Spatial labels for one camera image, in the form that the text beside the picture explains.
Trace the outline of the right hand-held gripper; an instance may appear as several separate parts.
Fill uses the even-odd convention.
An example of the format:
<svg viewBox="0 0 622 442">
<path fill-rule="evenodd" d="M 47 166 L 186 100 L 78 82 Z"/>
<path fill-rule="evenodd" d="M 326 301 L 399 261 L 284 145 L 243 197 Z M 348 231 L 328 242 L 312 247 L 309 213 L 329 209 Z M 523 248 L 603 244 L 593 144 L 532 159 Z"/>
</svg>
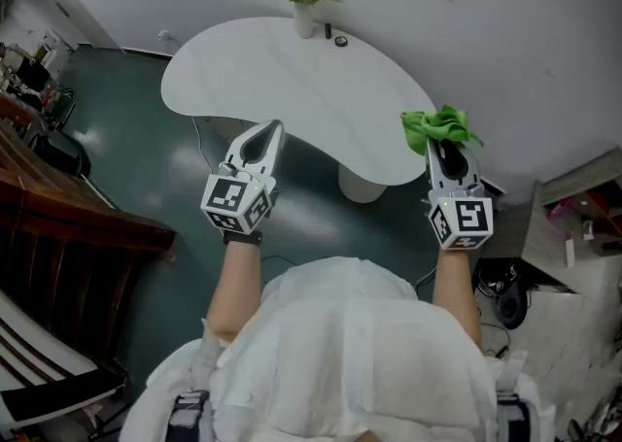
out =
<svg viewBox="0 0 622 442">
<path fill-rule="evenodd" d="M 463 181 L 471 185 L 452 191 L 434 188 L 429 192 L 428 219 L 440 249 L 445 251 L 476 250 L 494 232 L 493 202 L 479 183 L 477 158 L 466 145 L 460 145 L 459 150 L 466 164 Z M 436 140 L 428 140 L 427 171 L 432 187 L 446 187 L 452 181 L 451 159 L 452 155 Z"/>
</svg>

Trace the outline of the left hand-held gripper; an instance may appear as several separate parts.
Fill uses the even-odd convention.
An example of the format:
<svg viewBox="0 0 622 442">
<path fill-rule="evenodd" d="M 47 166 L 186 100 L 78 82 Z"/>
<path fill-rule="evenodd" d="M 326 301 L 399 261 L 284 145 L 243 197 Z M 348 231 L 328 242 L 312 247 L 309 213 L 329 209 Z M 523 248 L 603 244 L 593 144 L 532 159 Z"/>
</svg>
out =
<svg viewBox="0 0 622 442">
<path fill-rule="evenodd" d="M 283 147 L 285 128 L 277 119 L 249 128 L 237 136 L 216 174 L 210 174 L 200 203 L 208 221 L 220 231 L 252 234 L 271 211 L 274 171 Z M 245 164 L 238 168 L 233 164 Z"/>
</svg>

